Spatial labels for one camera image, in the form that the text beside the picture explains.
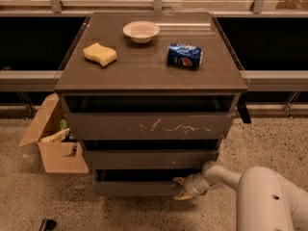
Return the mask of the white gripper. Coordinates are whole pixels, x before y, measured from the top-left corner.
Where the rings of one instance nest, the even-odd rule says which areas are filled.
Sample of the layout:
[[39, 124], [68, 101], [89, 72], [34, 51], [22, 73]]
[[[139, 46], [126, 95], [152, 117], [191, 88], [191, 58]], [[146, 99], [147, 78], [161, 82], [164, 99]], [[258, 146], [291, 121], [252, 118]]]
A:
[[208, 190], [213, 190], [221, 186], [221, 183], [214, 183], [205, 178], [201, 172], [189, 175], [186, 178], [174, 177], [172, 181], [184, 188], [183, 191], [174, 197], [175, 200], [189, 200], [204, 194]]

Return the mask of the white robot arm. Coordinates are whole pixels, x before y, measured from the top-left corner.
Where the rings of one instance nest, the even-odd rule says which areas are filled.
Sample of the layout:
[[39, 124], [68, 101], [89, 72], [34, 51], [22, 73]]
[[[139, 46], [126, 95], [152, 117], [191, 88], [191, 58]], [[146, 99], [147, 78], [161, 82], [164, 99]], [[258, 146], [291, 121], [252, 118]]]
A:
[[210, 161], [200, 172], [173, 180], [182, 186], [177, 200], [222, 185], [235, 191], [237, 231], [308, 231], [308, 192], [267, 167], [237, 173]]

